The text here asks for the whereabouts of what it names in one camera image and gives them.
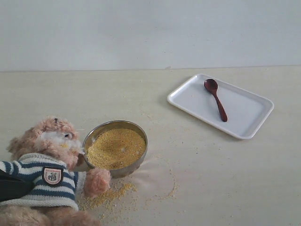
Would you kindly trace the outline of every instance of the brown spoon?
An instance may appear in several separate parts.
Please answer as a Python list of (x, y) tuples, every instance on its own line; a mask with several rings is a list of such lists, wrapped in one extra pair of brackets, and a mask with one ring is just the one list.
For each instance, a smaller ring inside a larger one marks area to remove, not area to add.
[(204, 82), (204, 86), (207, 89), (207, 91), (214, 96), (214, 98), (216, 100), (216, 103), (217, 103), (217, 106), (218, 106), (218, 110), (219, 110), (220, 115), (221, 115), (222, 121), (228, 121), (228, 117), (227, 117), (227, 115), (225, 113), (225, 110), (222, 107), (222, 104), (221, 104), (221, 102), (218, 99), (217, 94), (216, 94), (217, 88), (218, 88), (218, 85), (217, 85), (216, 81), (213, 80), (213, 79), (207, 79)]

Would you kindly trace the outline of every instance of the white wall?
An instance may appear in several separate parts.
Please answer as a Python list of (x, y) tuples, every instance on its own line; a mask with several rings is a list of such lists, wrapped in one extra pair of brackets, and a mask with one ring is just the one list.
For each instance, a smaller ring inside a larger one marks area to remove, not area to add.
[(300, 0), (0, 0), (0, 71), (301, 64)]

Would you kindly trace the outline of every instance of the beige table surface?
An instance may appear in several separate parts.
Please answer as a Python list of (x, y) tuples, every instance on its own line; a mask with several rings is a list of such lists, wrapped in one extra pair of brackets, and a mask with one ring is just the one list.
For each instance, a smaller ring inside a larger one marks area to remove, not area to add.
[[(251, 140), (232, 138), (167, 102), (197, 73), (274, 102)], [(2, 160), (10, 158), (9, 140), (47, 115), (69, 119), (81, 140), (110, 120), (133, 121), (146, 131), (145, 162), (127, 178), (137, 192), (115, 201), (121, 213), (92, 211), (103, 214), (103, 225), (301, 225), (301, 66), (0, 73), (0, 90)], [(174, 197), (160, 200), (174, 183)]]

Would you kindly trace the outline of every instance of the stainless steel bowl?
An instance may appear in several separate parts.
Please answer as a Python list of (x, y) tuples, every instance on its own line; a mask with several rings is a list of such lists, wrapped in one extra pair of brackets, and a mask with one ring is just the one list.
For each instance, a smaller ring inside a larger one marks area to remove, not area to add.
[(95, 168), (94, 165), (92, 165), (87, 158), (87, 151), (88, 148), (93, 144), (93, 142), (95, 142), (95, 140), (104, 132), (109, 131), (111, 129), (131, 129), (135, 132), (137, 132), (145, 141), (145, 150), (143, 155), (140, 157), (140, 159), (138, 159), (137, 161), (135, 161), (134, 163), (132, 163), (129, 166), (126, 166), (124, 168), (120, 168), (120, 169), (111, 169), (110, 173), (112, 178), (123, 178), (125, 176), (128, 176), (130, 174), (132, 174), (136, 169), (138, 169), (141, 165), (141, 163), (143, 162), (145, 156), (146, 156), (146, 152), (147, 152), (147, 146), (148, 146), (148, 141), (147, 141), (147, 137), (145, 132), (143, 131), (142, 128), (140, 128), (138, 125), (130, 122), (130, 121), (123, 121), (123, 120), (117, 120), (117, 121), (109, 121), (106, 122), (104, 124), (101, 124), (99, 126), (97, 126), (96, 128), (94, 128), (85, 138), (84, 143), (83, 143), (83, 148), (85, 151), (85, 161), (87, 163), (87, 165), (90, 168)]

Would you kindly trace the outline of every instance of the rectangular tray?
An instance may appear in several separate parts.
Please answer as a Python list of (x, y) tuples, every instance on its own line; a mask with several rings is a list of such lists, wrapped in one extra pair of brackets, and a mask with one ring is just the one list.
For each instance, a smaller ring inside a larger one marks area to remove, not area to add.
[[(213, 95), (204, 87), (206, 79), (218, 84), (217, 96), (228, 121), (220, 118)], [(197, 74), (167, 97), (170, 104), (238, 139), (251, 139), (274, 109), (267, 98), (238, 88), (205, 74)]]

